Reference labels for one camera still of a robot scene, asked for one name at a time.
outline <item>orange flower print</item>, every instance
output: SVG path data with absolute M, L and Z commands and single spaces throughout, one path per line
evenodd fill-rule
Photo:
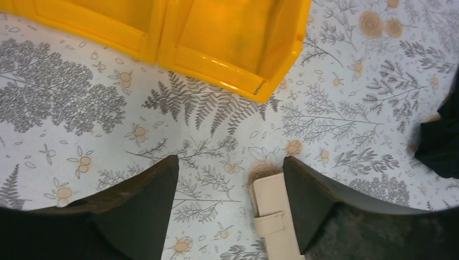
M 437 77 L 432 77 L 432 79 L 430 80 L 430 85 L 434 88 L 434 89 L 438 89 L 438 87 L 440 86 L 440 82 L 438 81 L 438 78 Z
M 328 164 L 329 161 L 330 161 L 330 152 L 328 152 L 327 150 L 322 149 L 322 151 L 320 152 L 320 160 L 323 163 Z
M 336 73 L 333 72 L 333 75 L 335 76 L 335 79 L 333 80 L 333 85 L 335 87 L 343 86 L 343 79 L 340 79 Z
M 86 173 L 89 171 L 89 165 L 91 164 L 91 158 L 89 157 L 93 151 L 87 151 L 83 154 L 83 149 L 81 146 L 77 148 L 78 158 L 68 158 L 68 161 L 72 163 L 78 163 L 78 167 L 75 171 L 76 177 L 79 179 L 81 177 L 81 173 Z
M 102 64 L 102 62 L 99 62 L 98 64 L 93 64 L 93 67 L 96 67 L 99 73 L 102 73 L 102 71 L 107 68 L 107 66 Z
M 392 38 L 399 38 L 402 35 L 402 23 L 398 19 L 390 19 L 384 27 L 385 32 Z
M 115 75 L 108 76 L 112 80 L 118 80 L 117 82 L 113 83 L 114 85 L 119 85 L 123 87 L 123 92 L 126 95 L 130 95 L 128 88 L 130 88 L 131 80 L 132 80 L 132 71 L 131 72 L 123 72 L 120 73 L 118 70 L 115 70 Z
M 421 192 L 422 195 L 425 195 L 427 193 L 427 187 L 423 186 L 421 183 L 421 186 L 418 186 L 417 189 Z
M 287 156 L 300 154 L 302 146 L 303 144 L 298 140 L 288 141 L 288 145 L 285 148 Z
M 357 80 L 363 74 L 363 64 L 362 59 L 356 60 L 354 56 L 352 56 L 353 63 L 348 65 L 347 68 L 354 72 L 354 76 L 352 76 L 352 81 Z
M 228 236 L 230 236 L 230 232 L 228 231 L 230 228 L 233 227 L 233 225 L 231 226 L 228 226 L 227 228 L 223 228 L 223 225 L 218 222 L 218 227 L 220 228 L 220 230 L 217 232 L 217 234 L 215 234 L 214 237 L 220 237 L 221 239 L 226 239 L 228 238 Z
M 191 247 L 193 246 L 193 240 L 190 237 L 182 237 L 180 239 L 176 237 L 176 239 L 177 239 L 177 242 L 175 243 L 175 245 L 171 247 L 171 249 L 174 249 L 175 251 L 171 259 L 174 256 L 182 255 L 186 252 L 190 252 Z
M 124 137 L 131 137 L 130 140 L 135 140 L 137 146 L 140 147 L 140 143 L 144 142 L 146 138 L 147 131 L 145 128 L 139 126 L 139 124 L 132 124 L 132 132 L 127 133 Z
M 54 186 L 56 189 L 53 189 L 51 193 L 45 193 L 44 196 L 48 199 L 55 199 L 57 200 L 56 206 L 57 207 L 65 207 L 69 204 L 69 198 L 72 196 L 73 191 L 71 188 L 66 187 L 69 183 L 60 183 L 59 180 L 54 177 L 53 178 Z
M 373 11 L 363 12 L 359 19 L 359 27 L 367 38 L 376 39 L 383 35 L 383 21 L 379 14 Z
M 398 0 L 388 0 L 388 7 L 390 8 L 397 8 L 398 4 Z

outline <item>yellow plastic bin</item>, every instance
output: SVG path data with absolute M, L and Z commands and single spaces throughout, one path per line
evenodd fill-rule
M 0 0 L 0 9 L 266 102 L 298 58 L 311 0 Z

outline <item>tree illustration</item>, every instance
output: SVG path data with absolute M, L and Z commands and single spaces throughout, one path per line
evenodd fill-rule
M 459 55 L 459 21 L 457 8 L 443 8 L 441 1 L 406 0 L 405 12 L 411 24 L 423 23 L 429 32 L 438 34 L 441 46 L 449 53 Z
M 349 187 L 374 198 L 409 207 L 410 193 L 405 182 L 396 177 L 389 179 L 385 173 L 381 179 L 373 178 L 372 182 L 355 179 L 349 183 Z
M 151 90 L 142 107 L 159 109 L 163 115 L 170 113 L 175 121 L 183 112 L 186 125 L 194 118 L 196 129 L 206 119 L 213 118 L 211 135 L 229 118 L 228 133 L 232 135 L 243 120 L 254 114 L 258 113 L 265 121 L 268 107 L 277 112 L 279 102 L 272 96 L 267 103 L 259 104 L 191 77 L 186 77 L 185 82 L 169 71 L 169 83 L 159 81 L 158 89 Z
M 211 145 L 211 141 L 208 139 L 199 142 L 191 142 L 190 140 L 185 139 L 182 142 L 181 148 L 171 152 L 163 152 L 163 150 L 167 148 L 167 139 L 163 139 L 152 148 L 143 149 L 138 153 L 127 153 L 143 158 L 148 158 L 151 160 L 152 165 L 164 159 L 166 157 L 165 154 L 176 154 L 185 168 L 198 169 L 199 166 L 194 160 L 195 157 L 206 157 L 208 159 L 221 158 L 226 153 L 236 149 L 237 145 L 238 141 L 230 135 L 217 142 L 216 146 Z
M 336 42 L 345 42 L 352 46 L 352 48 L 357 51 L 355 44 L 352 42 L 352 34 L 354 31 L 355 25 L 349 24 L 348 15 L 354 15 L 358 12 L 357 8 L 359 5 L 354 2 L 354 0 L 344 1 L 344 0 L 326 0 L 329 3 L 332 3 L 332 6 L 327 6 L 325 8 L 324 18 L 333 18 L 339 25 L 341 25 L 342 30 L 337 31 L 336 26 L 328 24 L 327 21 L 323 22 L 321 26 L 322 31 L 320 32 L 320 40 L 322 43 L 331 43 L 334 45 Z
M 368 119 L 368 110 L 361 103 L 335 103 L 319 84 L 308 86 L 304 94 L 304 108 L 293 103 L 286 103 L 280 107 L 284 113 L 284 135 L 303 138 L 310 144 L 323 140 L 327 135 L 332 135 L 332 138 L 338 141 L 352 137 L 351 142 L 359 150 L 374 142 L 377 136 L 376 128 L 380 123 Z M 373 128 L 354 134 L 354 131 L 362 126 Z
M 25 133 L 51 118 L 76 135 L 95 124 L 110 133 L 124 119 L 126 102 L 116 87 L 92 86 L 88 67 L 63 61 L 48 43 L 11 38 L 0 44 L 0 56 L 0 77 L 7 80 L 0 89 L 0 122 L 13 124 L 15 131 Z
M 8 207 L 15 210 L 22 209 L 26 200 L 19 198 L 17 191 L 18 174 L 19 164 L 15 166 L 13 172 L 8 176 L 2 187 L 0 187 L 0 207 Z
M 200 223 L 211 222 L 217 215 L 217 205 L 221 201 L 216 201 L 209 207 L 203 208 L 199 202 L 192 202 L 189 205 L 183 205 L 176 212 L 173 213 L 174 220 L 177 222 L 190 222 L 191 220 L 198 220 Z
M 383 154 L 380 159 L 377 159 L 376 156 L 378 155 L 370 148 L 359 153 L 354 150 L 348 151 L 335 158 L 336 164 L 333 168 L 345 166 L 348 172 L 354 176 L 367 175 L 372 171 L 383 173 L 387 169 L 399 168 L 398 161 L 390 154 Z
M 380 114 L 383 106 L 388 103 L 397 122 L 397 130 L 404 133 L 406 126 L 411 122 L 414 112 L 419 109 L 419 95 L 421 90 L 428 86 L 421 86 L 417 79 L 402 66 L 391 61 L 384 61 L 379 71 L 381 78 L 373 79 L 367 86 L 371 92 L 367 93 L 363 101 L 371 104 L 370 110 Z

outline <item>fern print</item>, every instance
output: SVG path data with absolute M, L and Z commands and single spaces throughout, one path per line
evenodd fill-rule
M 336 164 L 333 168 L 345 166 L 348 172 L 354 176 L 359 174 L 367 175 L 372 171 L 384 173 L 388 169 L 399 168 L 399 162 L 390 154 L 383 154 L 380 159 L 377 159 L 377 156 L 371 148 L 359 153 L 354 150 L 348 151 L 335 158 Z
M 17 176 L 19 174 L 19 164 L 0 187 L 0 207 L 21 210 L 24 206 L 25 199 L 19 198 L 17 191 Z
M 215 191 L 224 192 L 228 199 L 231 200 L 230 190 L 234 188 L 234 185 L 228 186 L 231 180 L 226 180 L 225 176 L 221 173 L 216 173 L 215 168 L 202 167 L 203 176 L 198 173 L 196 180 L 200 181 L 203 186 L 212 185 L 212 189 Z
M 164 159 L 165 156 L 163 154 L 176 154 L 179 157 L 179 160 L 184 164 L 185 168 L 198 169 L 199 167 L 196 164 L 194 157 L 205 156 L 208 159 L 221 158 L 226 153 L 236 149 L 238 141 L 229 135 L 223 140 L 219 141 L 216 146 L 211 146 L 211 142 L 208 139 L 202 140 L 200 142 L 191 142 L 190 140 L 185 139 L 180 149 L 165 153 L 163 150 L 166 148 L 166 145 L 167 139 L 163 139 L 152 148 L 144 149 L 138 153 L 127 153 L 143 158 L 148 158 L 151 160 L 152 165 Z
M 175 121 L 183 112 L 186 125 L 190 126 L 194 118 L 198 130 L 205 120 L 213 118 L 210 129 L 212 136 L 227 118 L 230 135 L 235 133 L 244 119 L 254 114 L 258 113 L 266 121 L 268 107 L 277 112 L 280 102 L 272 96 L 267 103 L 259 104 L 191 77 L 186 77 L 185 82 L 172 71 L 169 71 L 168 86 L 159 81 L 158 88 L 151 90 L 142 107 L 159 109 L 163 115 L 170 113 Z
M 219 203 L 221 202 L 217 201 L 206 208 L 203 208 L 199 202 L 192 202 L 189 205 L 184 205 L 173 213 L 174 220 L 182 223 L 196 219 L 200 223 L 211 222 L 218 215 L 216 208 Z
M 199 198 L 201 198 L 201 192 L 196 190 L 197 187 L 198 185 L 196 183 L 193 185 L 192 180 L 187 180 L 183 176 L 180 176 L 177 181 L 176 191 L 193 199 L 199 200 Z
M 106 133 L 122 123 L 126 105 L 115 87 L 92 86 L 91 70 L 50 54 L 48 43 L 22 43 L 9 39 L 0 44 L 0 122 L 27 132 L 51 118 L 76 135 L 91 132 L 99 124 Z
M 220 255 L 220 260 L 268 260 L 263 241 L 257 240 L 257 243 L 251 246 L 254 247 L 253 250 L 247 250 L 242 245 L 233 245 L 227 252 Z
M 103 170 L 99 171 L 100 179 L 99 184 L 96 188 L 98 191 L 105 190 L 115 184 L 118 184 L 124 180 L 127 180 L 141 172 L 143 172 L 143 168 L 139 165 L 128 166 L 128 171 L 108 171 Z
M 368 119 L 368 110 L 362 104 L 346 101 L 335 104 L 319 84 L 308 86 L 305 96 L 304 109 L 293 103 L 281 106 L 284 135 L 303 138 L 309 144 L 321 141 L 329 134 L 337 141 L 353 137 L 352 142 L 358 149 L 374 142 L 377 126 L 381 124 Z M 373 126 L 373 129 L 355 136 L 354 131 L 362 126 Z
M 379 74 L 381 78 L 373 79 L 367 86 L 371 92 L 366 94 L 363 101 L 369 103 L 370 110 L 378 115 L 383 111 L 384 104 L 388 103 L 399 122 L 397 130 L 404 133 L 414 112 L 419 109 L 421 90 L 428 86 L 420 85 L 413 75 L 403 71 L 398 62 L 384 61 Z
M 409 43 L 408 41 L 400 41 L 400 47 L 405 50 L 405 55 L 410 58 L 421 57 L 419 62 L 423 69 L 435 68 L 439 73 L 452 73 L 455 71 L 456 64 L 446 62 L 446 54 L 433 47 L 427 49 L 420 43 Z
M 307 63 L 310 63 L 313 59 L 320 59 L 322 60 L 326 56 L 332 57 L 334 60 L 336 60 L 341 67 L 343 67 L 343 64 L 337 59 L 335 56 L 333 56 L 331 53 L 328 51 L 322 49 L 317 45 L 318 39 L 313 38 L 309 34 L 306 35 L 304 39 L 303 46 L 305 47 L 306 52 L 301 55 L 301 66 L 304 67 Z

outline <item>leaf print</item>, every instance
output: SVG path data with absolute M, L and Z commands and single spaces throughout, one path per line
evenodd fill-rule
M 373 178 L 372 182 L 355 179 L 349 183 L 349 187 L 386 202 L 410 206 L 410 193 L 405 182 L 397 180 L 396 177 L 389 179 L 386 173 L 382 174 L 381 179 Z
M 242 245 L 232 245 L 228 251 L 220 255 L 221 260 L 268 260 L 266 256 L 265 244 L 261 240 L 257 240 L 255 247 L 252 250 L 247 250 Z
M 49 193 L 45 193 L 43 194 L 45 197 L 47 197 L 48 199 L 57 199 L 56 196 L 52 195 L 52 194 L 49 194 Z
M 439 73 L 452 73 L 455 71 L 456 64 L 446 62 L 446 55 L 440 49 L 433 47 L 425 47 L 418 43 L 409 43 L 408 41 L 400 41 L 400 47 L 405 50 L 405 55 L 414 58 L 416 56 L 421 57 L 419 62 L 423 69 L 435 68 Z
M 330 54 L 328 51 L 319 47 L 319 45 L 317 44 L 317 41 L 318 41 L 317 38 L 313 38 L 310 35 L 306 35 L 306 38 L 304 39 L 304 43 L 303 43 L 303 45 L 306 47 L 305 48 L 306 52 L 303 52 L 301 54 L 301 57 L 302 57 L 301 65 L 304 67 L 305 64 L 311 62 L 311 60 L 313 59 L 322 60 L 325 56 L 330 56 L 334 60 L 336 60 L 341 65 L 341 67 L 343 67 L 343 64 L 339 61 L 339 59 L 337 59 L 335 56 Z
M 207 157 L 210 159 L 222 158 L 228 152 L 235 150 L 238 145 L 238 141 L 232 137 L 227 136 L 223 140 L 217 142 L 216 146 L 211 146 L 211 142 L 208 139 L 200 142 L 191 142 L 188 139 L 183 140 L 182 147 L 172 152 L 164 153 L 163 149 L 167 148 L 167 139 L 159 141 L 156 146 L 148 149 L 143 149 L 139 153 L 126 152 L 128 154 L 136 155 L 151 160 L 152 164 L 164 159 L 163 154 L 176 154 L 179 160 L 184 164 L 185 168 L 198 169 L 198 165 L 194 157 Z
M 197 191 L 197 187 L 197 184 L 193 185 L 192 180 L 186 180 L 183 176 L 179 177 L 177 182 L 177 191 L 194 199 L 201 197 L 201 191 Z
M 16 164 L 13 172 L 8 176 L 0 187 L 0 207 L 21 210 L 25 199 L 20 199 L 17 190 L 17 177 L 19 175 L 19 164 Z
M 202 167 L 202 177 L 200 174 L 196 177 L 197 181 L 200 181 L 203 186 L 211 185 L 213 190 L 224 192 L 229 200 L 232 200 L 230 197 L 230 190 L 234 188 L 234 185 L 228 186 L 230 179 L 226 180 L 225 176 L 221 173 L 216 173 L 215 168 Z
M 24 163 L 27 167 L 31 168 L 31 169 L 35 169 L 37 166 L 35 166 L 35 164 L 31 161 L 26 161 Z
M 216 203 L 204 209 L 197 202 L 192 202 L 189 205 L 184 205 L 173 213 L 174 220 L 182 223 L 190 222 L 191 220 L 195 219 L 197 219 L 200 223 L 211 222 L 218 215 L 216 207 L 219 203 L 221 202 L 217 201 Z
M 25 133 L 51 118 L 76 135 L 91 132 L 97 122 L 110 133 L 124 119 L 124 97 L 115 87 L 91 86 L 88 67 L 64 62 L 59 53 L 49 54 L 49 48 L 47 43 L 13 39 L 0 44 L 0 77 L 8 80 L 0 89 L 0 122 Z
M 158 89 L 151 90 L 151 96 L 142 107 L 159 109 L 162 114 L 170 113 L 175 121 L 183 111 L 185 123 L 189 126 L 192 116 L 196 129 L 204 120 L 213 116 L 210 133 L 213 136 L 218 127 L 229 118 L 228 133 L 234 134 L 241 122 L 255 113 L 266 120 L 268 107 L 277 112 L 280 100 L 271 97 L 266 104 L 250 101 L 222 88 L 186 77 L 186 83 L 176 73 L 169 71 L 169 84 L 158 82 Z
M 333 25 L 330 26 L 328 22 L 324 22 L 322 26 L 323 31 L 320 33 L 322 43 L 329 42 L 334 45 L 336 41 L 346 42 L 350 44 L 355 51 L 357 51 L 356 46 L 352 42 L 352 34 L 356 26 L 349 24 L 347 16 L 349 13 L 352 15 L 356 14 L 359 5 L 356 4 L 354 0 L 330 0 L 328 2 L 333 5 L 332 7 L 328 6 L 325 8 L 324 18 L 334 18 L 334 20 L 343 27 L 344 34 L 337 33 L 336 27 Z
M 98 191 L 102 191 L 104 189 L 107 189 L 115 184 L 118 184 L 124 180 L 129 179 L 132 176 L 135 176 L 141 172 L 143 172 L 143 168 L 140 167 L 139 165 L 134 165 L 134 166 L 128 166 L 127 171 L 99 171 L 100 178 L 99 178 L 99 184 L 97 186 Z
M 307 97 L 305 109 L 293 103 L 280 108 L 284 113 L 286 136 L 303 138 L 311 144 L 323 140 L 328 134 L 333 134 L 332 138 L 336 140 L 352 137 L 357 126 L 380 125 L 368 119 L 368 111 L 360 103 L 339 101 L 336 105 L 319 84 L 308 86 L 304 94 Z
M 411 23 L 422 23 L 428 32 L 438 34 L 443 49 L 454 55 L 459 55 L 459 37 L 457 31 L 459 22 L 456 19 L 458 8 L 439 10 L 439 1 L 405 1 L 405 11 Z
M 265 148 L 249 147 L 248 152 L 257 161 L 266 161 L 268 156 Z
M 78 148 L 77 148 L 77 154 L 78 154 L 79 157 L 83 156 L 83 149 L 79 145 L 78 145 Z
M 397 122 L 397 130 L 404 133 L 406 126 L 411 122 L 414 112 L 419 109 L 419 95 L 421 90 L 428 86 L 421 86 L 417 79 L 408 72 L 404 72 L 398 62 L 388 60 L 381 64 L 379 71 L 381 78 L 373 79 L 367 89 L 363 101 L 370 104 L 370 111 L 380 114 L 385 103 L 393 110 Z
M 17 33 L 18 31 L 20 31 L 20 29 L 17 28 L 17 27 L 13 27 L 13 28 L 9 29 L 8 31 L 9 31 L 10 33 Z
M 399 162 L 391 155 L 383 154 L 379 160 L 376 156 L 371 148 L 364 149 L 358 154 L 354 150 L 348 151 L 335 158 L 336 164 L 333 168 L 346 166 L 348 172 L 354 176 L 367 175 L 371 171 L 383 173 L 388 169 L 399 168 Z

